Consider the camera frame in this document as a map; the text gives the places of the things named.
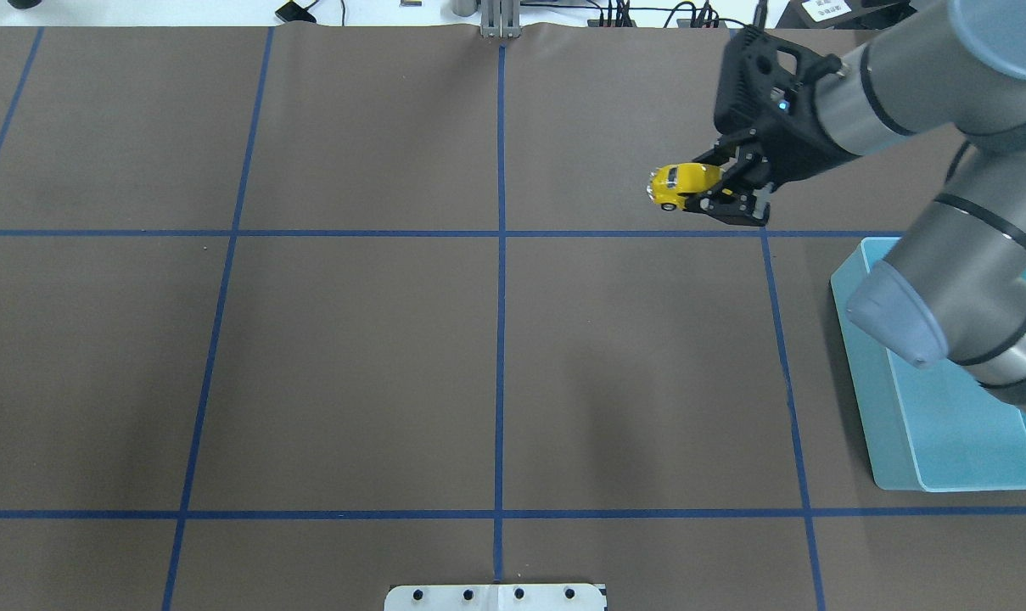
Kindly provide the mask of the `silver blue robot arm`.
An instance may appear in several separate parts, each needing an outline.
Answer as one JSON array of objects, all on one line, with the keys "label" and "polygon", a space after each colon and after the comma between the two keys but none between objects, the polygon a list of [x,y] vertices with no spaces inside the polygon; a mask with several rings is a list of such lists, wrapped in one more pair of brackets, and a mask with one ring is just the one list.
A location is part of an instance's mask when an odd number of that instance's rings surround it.
[{"label": "silver blue robot arm", "polygon": [[954,362],[1026,414],[1026,1],[939,1],[839,57],[745,25],[726,44],[718,138],[669,209],[764,226],[781,186],[951,125],[962,146],[928,209],[849,297],[910,363]]}]

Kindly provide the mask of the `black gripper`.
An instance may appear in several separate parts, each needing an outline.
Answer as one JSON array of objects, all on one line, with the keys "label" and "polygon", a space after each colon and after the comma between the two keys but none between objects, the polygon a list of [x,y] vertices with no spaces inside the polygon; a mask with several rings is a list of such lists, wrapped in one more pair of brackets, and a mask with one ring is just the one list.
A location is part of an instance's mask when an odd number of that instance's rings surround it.
[{"label": "black gripper", "polygon": [[788,109],[781,109],[768,92],[741,92],[733,97],[737,131],[719,135],[707,151],[690,159],[727,171],[742,171],[738,181],[720,180],[692,194],[683,211],[703,214],[731,226],[765,227],[771,219],[770,184],[818,177],[858,159],[827,135],[819,121],[815,87],[787,90]]}]

